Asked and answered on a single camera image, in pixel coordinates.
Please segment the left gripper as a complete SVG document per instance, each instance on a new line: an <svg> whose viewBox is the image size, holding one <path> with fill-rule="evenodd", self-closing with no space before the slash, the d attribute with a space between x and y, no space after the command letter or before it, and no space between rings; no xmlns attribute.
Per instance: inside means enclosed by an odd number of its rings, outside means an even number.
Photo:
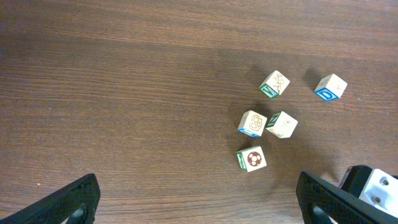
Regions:
<svg viewBox="0 0 398 224"><path fill-rule="evenodd" d="M397 175L347 168L338 187L301 172L296 196L305 223L397 223Z"/></svg>

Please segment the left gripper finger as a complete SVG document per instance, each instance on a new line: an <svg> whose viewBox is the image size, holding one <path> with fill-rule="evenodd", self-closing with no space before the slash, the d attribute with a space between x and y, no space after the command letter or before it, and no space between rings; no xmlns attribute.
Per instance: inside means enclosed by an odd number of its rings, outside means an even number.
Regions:
<svg viewBox="0 0 398 224"><path fill-rule="evenodd" d="M95 221L100 188L94 174L86 174L56 192L6 217L1 223L85 223Z"/></svg>

